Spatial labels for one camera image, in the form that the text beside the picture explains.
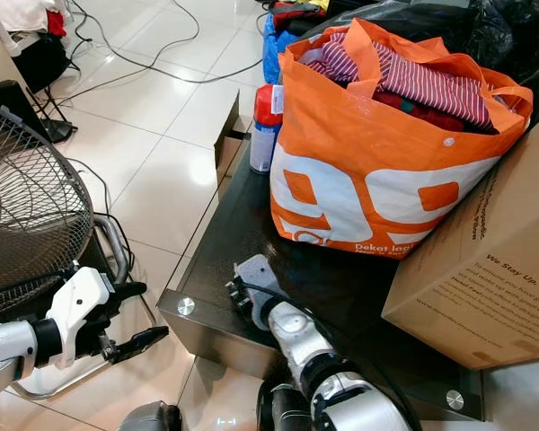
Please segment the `dark left robot leg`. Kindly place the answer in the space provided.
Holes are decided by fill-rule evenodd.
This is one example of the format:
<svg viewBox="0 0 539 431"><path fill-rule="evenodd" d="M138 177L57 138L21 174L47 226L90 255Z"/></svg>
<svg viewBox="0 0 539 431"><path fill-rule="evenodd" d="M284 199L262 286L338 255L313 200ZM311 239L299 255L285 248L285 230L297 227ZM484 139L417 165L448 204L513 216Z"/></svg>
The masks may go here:
<svg viewBox="0 0 539 431"><path fill-rule="evenodd" d="M117 431L183 431L182 415L178 406L158 400L131 410Z"/></svg>

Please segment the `black flat floor stand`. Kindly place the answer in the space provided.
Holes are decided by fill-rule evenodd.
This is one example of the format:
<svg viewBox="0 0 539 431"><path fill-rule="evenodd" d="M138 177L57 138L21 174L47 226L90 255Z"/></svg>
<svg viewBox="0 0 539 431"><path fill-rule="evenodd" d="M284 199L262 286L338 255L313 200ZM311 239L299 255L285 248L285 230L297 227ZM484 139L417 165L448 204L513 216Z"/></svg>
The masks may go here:
<svg viewBox="0 0 539 431"><path fill-rule="evenodd" d="M68 140L79 130L68 120L48 119L40 115L39 108L31 106L31 98L16 81L0 81L0 108L6 108L16 118L22 119L26 126L52 144Z"/></svg>

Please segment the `blue plastic bag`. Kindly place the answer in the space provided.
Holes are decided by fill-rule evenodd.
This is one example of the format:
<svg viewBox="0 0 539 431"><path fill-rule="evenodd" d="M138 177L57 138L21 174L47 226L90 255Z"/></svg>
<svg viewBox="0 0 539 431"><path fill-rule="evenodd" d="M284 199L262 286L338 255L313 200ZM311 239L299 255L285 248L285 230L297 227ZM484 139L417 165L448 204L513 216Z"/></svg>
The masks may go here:
<svg viewBox="0 0 539 431"><path fill-rule="evenodd" d="M298 40L297 34L286 28L279 29L274 23L272 13L266 17L264 24L264 46L262 46L262 74L266 84L280 84L281 66L278 54L285 52L286 46Z"/></svg>

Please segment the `red black bag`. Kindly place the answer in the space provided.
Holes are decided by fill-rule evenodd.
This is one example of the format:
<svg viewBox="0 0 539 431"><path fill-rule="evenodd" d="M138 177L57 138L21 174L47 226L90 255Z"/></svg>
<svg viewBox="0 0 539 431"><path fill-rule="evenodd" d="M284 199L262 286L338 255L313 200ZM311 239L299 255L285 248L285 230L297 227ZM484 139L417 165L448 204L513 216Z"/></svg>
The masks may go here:
<svg viewBox="0 0 539 431"><path fill-rule="evenodd" d="M274 29L301 34L326 20L331 0L273 0L269 15Z"/></svg>

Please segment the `large brown cardboard box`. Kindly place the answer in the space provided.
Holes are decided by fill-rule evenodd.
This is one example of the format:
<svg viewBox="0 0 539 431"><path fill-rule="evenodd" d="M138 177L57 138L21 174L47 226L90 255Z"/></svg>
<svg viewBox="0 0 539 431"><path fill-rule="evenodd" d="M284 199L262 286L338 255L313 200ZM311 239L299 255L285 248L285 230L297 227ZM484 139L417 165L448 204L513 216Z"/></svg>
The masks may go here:
<svg viewBox="0 0 539 431"><path fill-rule="evenodd" d="M539 358L539 120L402 260L382 316L467 369Z"/></svg>

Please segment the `red white striped cloth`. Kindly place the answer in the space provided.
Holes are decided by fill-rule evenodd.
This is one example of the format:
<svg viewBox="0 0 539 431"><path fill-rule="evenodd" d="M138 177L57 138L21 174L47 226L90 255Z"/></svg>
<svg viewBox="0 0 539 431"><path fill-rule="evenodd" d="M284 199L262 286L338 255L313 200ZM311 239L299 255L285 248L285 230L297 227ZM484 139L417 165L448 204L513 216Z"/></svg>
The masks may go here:
<svg viewBox="0 0 539 431"><path fill-rule="evenodd" d="M332 34L330 40L303 54L301 62L331 81L358 81L358 66L345 52L344 40L344 33ZM492 131L494 126L480 94L482 82L412 62L380 42L374 44L374 49L379 57L382 92L445 112L480 130Z"/></svg>

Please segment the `dark robot leg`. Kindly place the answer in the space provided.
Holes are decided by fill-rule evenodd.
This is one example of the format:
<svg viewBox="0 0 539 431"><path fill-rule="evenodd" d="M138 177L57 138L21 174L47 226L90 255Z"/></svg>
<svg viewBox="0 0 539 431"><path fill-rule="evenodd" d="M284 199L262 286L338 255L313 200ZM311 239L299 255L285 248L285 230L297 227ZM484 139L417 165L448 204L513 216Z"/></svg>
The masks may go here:
<svg viewBox="0 0 539 431"><path fill-rule="evenodd" d="M158 400L131 410L117 431L183 431L182 415L178 406Z"/></svg>
<svg viewBox="0 0 539 431"><path fill-rule="evenodd" d="M262 382L256 415L258 431L314 431L307 399L289 383Z"/></svg>

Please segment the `black glass table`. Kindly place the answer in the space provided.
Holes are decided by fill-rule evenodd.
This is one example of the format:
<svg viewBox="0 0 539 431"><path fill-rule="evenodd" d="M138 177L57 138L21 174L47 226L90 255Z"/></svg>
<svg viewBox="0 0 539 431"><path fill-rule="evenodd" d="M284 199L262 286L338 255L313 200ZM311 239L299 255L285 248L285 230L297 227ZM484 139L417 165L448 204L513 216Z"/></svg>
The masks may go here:
<svg viewBox="0 0 539 431"><path fill-rule="evenodd" d="M424 420L484 420L482 374L382 317L396 261L280 237L269 177L249 167L246 144L234 149L215 213L199 223L186 267L158 304L189 353L259 379L286 371L277 341L235 307L227 288L236 264L265 255L283 291L335 328L335 346L371 383L400 390Z"/></svg>

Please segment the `small open cardboard box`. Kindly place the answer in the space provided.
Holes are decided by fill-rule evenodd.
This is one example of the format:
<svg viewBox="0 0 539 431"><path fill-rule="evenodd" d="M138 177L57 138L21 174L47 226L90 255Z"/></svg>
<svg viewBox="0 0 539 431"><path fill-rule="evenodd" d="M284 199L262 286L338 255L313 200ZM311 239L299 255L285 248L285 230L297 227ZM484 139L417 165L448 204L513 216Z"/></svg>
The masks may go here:
<svg viewBox="0 0 539 431"><path fill-rule="evenodd" d="M233 175L234 163L243 152L245 140L249 138L252 127L252 116L243 114L244 103L241 91L232 91L226 95L224 102L224 118L221 120L215 146L216 193L227 188L229 178Z"/></svg>

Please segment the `black cloth bundle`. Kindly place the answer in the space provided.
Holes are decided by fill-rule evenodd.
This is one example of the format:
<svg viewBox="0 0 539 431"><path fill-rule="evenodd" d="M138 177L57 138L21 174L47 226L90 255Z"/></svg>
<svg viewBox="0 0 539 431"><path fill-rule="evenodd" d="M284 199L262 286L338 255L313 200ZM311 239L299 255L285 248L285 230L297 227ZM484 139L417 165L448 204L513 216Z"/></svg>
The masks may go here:
<svg viewBox="0 0 539 431"><path fill-rule="evenodd" d="M13 57L13 62L31 94L51 85L72 65L63 40L55 34L43 33L39 40L24 48L18 57Z"/></svg>

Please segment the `spray can with red cap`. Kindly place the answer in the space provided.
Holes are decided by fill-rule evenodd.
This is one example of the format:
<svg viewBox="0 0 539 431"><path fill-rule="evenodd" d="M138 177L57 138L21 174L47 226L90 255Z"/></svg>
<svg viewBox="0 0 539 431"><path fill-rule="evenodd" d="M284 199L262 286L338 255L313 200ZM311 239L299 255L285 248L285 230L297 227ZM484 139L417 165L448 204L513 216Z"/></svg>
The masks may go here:
<svg viewBox="0 0 539 431"><path fill-rule="evenodd" d="M249 162L254 172L267 173L285 116L285 86L265 84L254 95Z"/></svg>

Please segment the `white clothes pile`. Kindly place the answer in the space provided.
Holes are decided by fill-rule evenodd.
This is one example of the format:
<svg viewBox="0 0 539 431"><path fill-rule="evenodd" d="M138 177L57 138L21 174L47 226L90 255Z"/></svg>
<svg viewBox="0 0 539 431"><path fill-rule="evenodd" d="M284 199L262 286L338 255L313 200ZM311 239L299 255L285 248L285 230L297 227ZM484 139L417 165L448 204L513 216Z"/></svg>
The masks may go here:
<svg viewBox="0 0 539 431"><path fill-rule="evenodd" d="M65 0L0 0L0 25L8 32L46 31L66 36Z"/></svg>

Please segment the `dark right robot leg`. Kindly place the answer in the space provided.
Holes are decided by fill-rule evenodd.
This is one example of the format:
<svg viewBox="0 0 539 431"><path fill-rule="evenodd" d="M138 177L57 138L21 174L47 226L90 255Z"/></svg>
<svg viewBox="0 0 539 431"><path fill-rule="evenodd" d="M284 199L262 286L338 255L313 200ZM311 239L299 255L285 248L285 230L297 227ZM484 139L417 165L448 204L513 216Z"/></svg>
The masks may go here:
<svg viewBox="0 0 539 431"><path fill-rule="evenodd" d="M258 431L314 431L307 399L289 383L262 382L256 415Z"/></svg>

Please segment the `chrome tube fan stand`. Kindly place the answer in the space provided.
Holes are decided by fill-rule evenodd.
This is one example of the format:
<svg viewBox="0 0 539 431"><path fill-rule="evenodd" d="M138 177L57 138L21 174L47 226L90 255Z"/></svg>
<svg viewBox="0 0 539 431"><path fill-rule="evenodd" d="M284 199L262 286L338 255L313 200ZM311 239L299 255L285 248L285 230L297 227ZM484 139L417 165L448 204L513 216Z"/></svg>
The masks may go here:
<svg viewBox="0 0 539 431"><path fill-rule="evenodd" d="M112 253L115 263L115 270L111 272L102 272L110 282L110 291L114 290L113 285L133 282L129 278L131 270L131 255L128 250L128 242L126 235L123 234L120 225L114 221L108 214L96 213L93 215L94 227L98 233L105 235L108 239L110 253ZM57 291L64 286L65 282L74 275L81 264L77 261L72 262L71 267L63 270L60 275L61 285ZM134 296L143 305L144 316L149 320L149 328L163 327L158 323L157 317L151 312L150 304L147 302L146 293L139 296ZM53 320L47 319L44 316L42 319L35 320L16 320L0 323L0 391L12 389L19 397L27 400L46 400L51 397L56 397L57 394L71 389L71 387L85 381L90 377L110 368L111 364L108 358L102 356L84 356L84 329L81 329L77 334L76 344L79 353L77 360L82 360L86 357L98 357L100 363L93 365L92 368L86 369L83 373L73 376L67 382L53 387L50 391L29 391L22 386L22 379L31 376L35 370L41 368L49 368L53 366L50 363L51 357L56 356L61 352L61 342L59 333Z"/></svg>

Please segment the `black plastic rubbish bag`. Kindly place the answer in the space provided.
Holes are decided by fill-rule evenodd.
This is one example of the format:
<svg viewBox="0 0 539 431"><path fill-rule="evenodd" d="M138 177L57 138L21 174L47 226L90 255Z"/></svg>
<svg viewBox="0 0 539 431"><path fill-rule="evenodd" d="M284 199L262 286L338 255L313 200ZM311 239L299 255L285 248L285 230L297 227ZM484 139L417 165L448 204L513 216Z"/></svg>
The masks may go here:
<svg viewBox="0 0 539 431"><path fill-rule="evenodd" d="M304 37L361 18L405 40L441 38L449 52L466 54L532 90L532 120L539 120L539 0L331 0L331 5L352 1L360 6L331 11Z"/></svg>

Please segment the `orange white shopping bag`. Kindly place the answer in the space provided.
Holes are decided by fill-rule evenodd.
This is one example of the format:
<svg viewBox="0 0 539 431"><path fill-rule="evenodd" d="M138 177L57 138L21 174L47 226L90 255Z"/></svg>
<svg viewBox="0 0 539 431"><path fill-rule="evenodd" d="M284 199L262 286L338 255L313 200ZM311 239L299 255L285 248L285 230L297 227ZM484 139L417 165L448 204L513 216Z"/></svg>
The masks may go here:
<svg viewBox="0 0 539 431"><path fill-rule="evenodd" d="M344 33L358 81L304 66L303 54ZM492 131L382 92L374 44L442 73L482 82ZM413 42L356 18L280 54L283 123L270 167L272 221L283 238L402 259L524 135L534 94L442 40Z"/></svg>

